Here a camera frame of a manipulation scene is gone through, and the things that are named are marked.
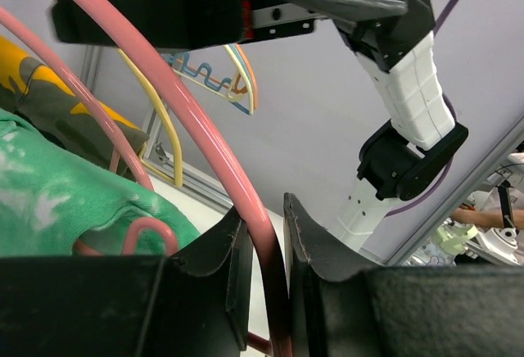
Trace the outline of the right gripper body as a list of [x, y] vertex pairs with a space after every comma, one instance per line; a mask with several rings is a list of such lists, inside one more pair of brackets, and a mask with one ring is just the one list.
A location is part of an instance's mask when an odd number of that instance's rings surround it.
[[242, 2], [244, 34], [241, 44], [311, 34], [317, 20], [327, 17], [291, 3], [256, 8], [252, 1]]

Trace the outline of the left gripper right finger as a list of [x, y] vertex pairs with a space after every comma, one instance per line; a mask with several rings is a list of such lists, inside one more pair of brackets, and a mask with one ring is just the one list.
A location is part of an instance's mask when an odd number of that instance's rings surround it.
[[522, 355], [521, 267], [382, 267], [283, 209], [294, 355]]

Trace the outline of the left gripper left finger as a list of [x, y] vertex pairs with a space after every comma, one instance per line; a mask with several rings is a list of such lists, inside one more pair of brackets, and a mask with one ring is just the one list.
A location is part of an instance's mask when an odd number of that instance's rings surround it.
[[253, 246], [230, 210], [171, 257], [1, 262], [4, 356], [237, 356]]

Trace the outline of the pink hanger with green trousers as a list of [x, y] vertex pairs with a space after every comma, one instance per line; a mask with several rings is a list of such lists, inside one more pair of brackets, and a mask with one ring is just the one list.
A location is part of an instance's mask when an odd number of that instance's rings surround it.
[[290, 356], [291, 314], [281, 247], [269, 214], [237, 158], [187, 87], [109, 1], [73, 1], [127, 53], [168, 103], [246, 221], [260, 263], [273, 354]]

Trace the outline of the green tie-dye trousers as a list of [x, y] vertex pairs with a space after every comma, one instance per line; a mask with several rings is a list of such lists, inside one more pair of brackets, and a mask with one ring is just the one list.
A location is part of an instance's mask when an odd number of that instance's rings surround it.
[[32, 125], [1, 113], [1, 255], [70, 255], [82, 240], [121, 252], [129, 225], [152, 217], [180, 247], [199, 237], [171, 202], [49, 142]]

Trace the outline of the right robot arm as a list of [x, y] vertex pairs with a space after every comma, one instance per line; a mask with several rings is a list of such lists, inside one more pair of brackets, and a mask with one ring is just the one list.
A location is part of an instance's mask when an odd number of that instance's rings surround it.
[[[73, 1], [129, 52], [210, 162], [241, 215], [262, 215], [254, 188], [219, 131], [122, 11], [108, 0]], [[426, 189], [468, 131], [452, 116], [436, 75], [429, 0], [404, 0], [398, 14], [370, 16], [364, 14], [365, 0], [288, 1], [338, 24], [390, 114], [363, 145], [351, 197], [329, 229], [358, 251], [397, 203]]]

